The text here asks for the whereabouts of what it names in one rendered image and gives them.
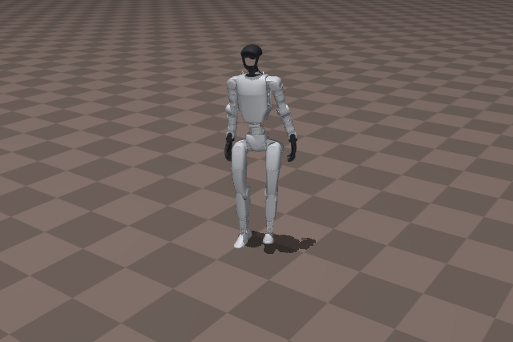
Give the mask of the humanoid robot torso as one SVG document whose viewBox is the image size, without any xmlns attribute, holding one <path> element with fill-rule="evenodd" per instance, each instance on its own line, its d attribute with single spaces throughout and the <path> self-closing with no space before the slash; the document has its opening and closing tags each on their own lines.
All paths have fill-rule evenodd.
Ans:
<svg viewBox="0 0 513 342">
<path fill-rule="evenodd" d="M 242 71 L 236 79 L 236 92 L 239 103 L 240 113 L 245 122 L 249 124 L 249 133 L 246 135 L 248 151 L 266 151 L 266 139 L 269 133 L 265 131 L 260 122 L 264 122 L 269 117 L 272 110 L 272 91 L 268 88 L 266 78 L 269 76 L 261 74 L 259 71 L 254 74 L 260 74 L 255 77 L 248 77 Z"/>
</svg>

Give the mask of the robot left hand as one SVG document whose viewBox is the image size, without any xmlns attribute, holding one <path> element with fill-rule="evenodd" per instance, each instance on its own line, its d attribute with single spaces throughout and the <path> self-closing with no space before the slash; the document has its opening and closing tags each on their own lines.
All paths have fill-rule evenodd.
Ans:
<svg viewBox="0 0 513 342">
<path fill-rule="evenodd" d="M 295 159 L 295 153 L 297 151 L 297 144 L 296 144 L 296 136 L 295 134 L 291 134 L 290 135 L 290 139 L 289 139 L 289 142 L 291 143 L 291 148 L 292 148 L 292 151 L 291 151 L 291 154 L 290 155 L 287 155 L 287 158 L 288 159 L 288 162 L 292 162 L 294 159 Z"/>
</svg>

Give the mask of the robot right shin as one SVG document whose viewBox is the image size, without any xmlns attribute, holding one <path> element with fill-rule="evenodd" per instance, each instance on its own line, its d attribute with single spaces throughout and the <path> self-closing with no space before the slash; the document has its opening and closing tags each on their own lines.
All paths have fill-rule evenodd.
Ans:
<svg viewBox="0 0 513 342">
<path fill-rule="evenodd" d="M 236 212 L 240 220 L 240 233 L 248 233 L 248 216 L 251 199 L 243 199 L 242 194 L 236 193 Z"/>
</svg>

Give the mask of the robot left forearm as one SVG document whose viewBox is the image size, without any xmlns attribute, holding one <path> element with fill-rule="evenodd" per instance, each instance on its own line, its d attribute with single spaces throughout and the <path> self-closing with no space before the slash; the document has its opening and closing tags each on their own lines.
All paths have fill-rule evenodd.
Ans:
<svg viewBox="0 0 513 342">
<path fill-rule="evenodd" d="M 286 104 L 287 105 L 287 104 Z M 287 105 L 288 106 L 288 105 Z M 289 106 L 288 106 L 289 107 Z M 284 124 L 284 127 L 285 127 L 285 131 L 288 133 L 288 138 L 290 139 L 290 135 L 291 134 L 295 134 L 296 138 L 297 138 L 297 134 L 295 132 L 295 127 L 293 125 L 293 121 L 292 121 L 292 116 L 291 116 L 291 113 L 290 113 L 290 110 L 289 110 L 289 114 L 281 117 L 281 121 L 283 122 Z"/>
</svg>

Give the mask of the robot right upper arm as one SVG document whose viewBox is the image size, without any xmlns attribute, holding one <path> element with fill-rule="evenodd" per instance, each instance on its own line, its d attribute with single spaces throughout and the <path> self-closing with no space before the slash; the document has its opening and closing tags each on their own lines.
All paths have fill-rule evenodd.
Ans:
<svg viewBox="0 0 513 342">
<path fill-rule="evenodd" d="M 226 106 L 225 111 L 230 115 L 237 115 L 237 113 L 239 113 L 238 98 L 236 92 L 237 77 L 238 76 L 231 77 L 226 83 L 226 87 L 228 88 L 228 100 L 230 103 Z"/>
</svg>

